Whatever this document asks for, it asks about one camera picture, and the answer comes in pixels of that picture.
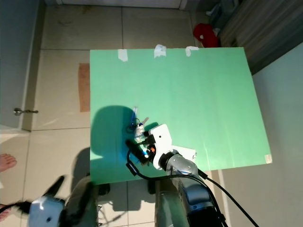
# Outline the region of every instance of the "human foot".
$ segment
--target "human foot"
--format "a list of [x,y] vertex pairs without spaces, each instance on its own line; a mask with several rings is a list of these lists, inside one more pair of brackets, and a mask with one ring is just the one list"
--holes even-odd
[[14,167],[17,164],[15,157],[8,154],[0,155],[0,172]]
[[3,221],[4,219],[6,219],[9,216],[9,211],[10,211],[10,208],[6,209],[5,211],[3,211],[0,214],[0,221]]

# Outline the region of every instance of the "green board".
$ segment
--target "green board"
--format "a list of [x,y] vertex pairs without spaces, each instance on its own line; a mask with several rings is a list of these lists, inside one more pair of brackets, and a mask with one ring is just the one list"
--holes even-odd
[[[132,109],[148,124],[167,124],[172,143],[197,151],[204,171],[266,163],[270,155],[257,96],[242,48],[90,52],[91,152],[95,183],[137,179],[126,164]],[[137,165],[148,176],[152,166]]]

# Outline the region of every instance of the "red cloth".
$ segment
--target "red cloth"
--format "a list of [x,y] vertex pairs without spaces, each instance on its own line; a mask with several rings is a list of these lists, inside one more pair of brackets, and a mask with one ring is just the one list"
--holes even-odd
[[211,25],[198,24],[194,29],[194,37],[203,44],[203,47],[219,47],[219,40]]

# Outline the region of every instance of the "white tape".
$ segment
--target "white tape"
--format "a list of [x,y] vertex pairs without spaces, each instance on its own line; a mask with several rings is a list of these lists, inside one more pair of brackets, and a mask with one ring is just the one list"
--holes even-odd
[[158,44],[156,45],[155,50],[153,51],[153,57],[156,58],[160,56],[166,57],[166,46]]
[[265,155],[266,164],[273,163],[273,159],[271,155]]
[[128,61],[127,49],[118,49],[118,58],[121,61]]
[[186,56],[189,57],[191,55],[191,51],[198,51],[198,50],[199,50],[199,47],[188,46],[187,48],[185,48]]

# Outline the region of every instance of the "wall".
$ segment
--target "wall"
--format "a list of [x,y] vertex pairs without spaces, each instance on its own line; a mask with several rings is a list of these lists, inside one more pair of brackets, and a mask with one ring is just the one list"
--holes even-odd
[[[302,226],[303,43],[254,77],[273,163],[223,170],[225,188],[264,227]],[[228,200],[233,227],[252,224]]]
[[20,127],[15,107],[23,108],[39,0],[1,0],[0,123]]

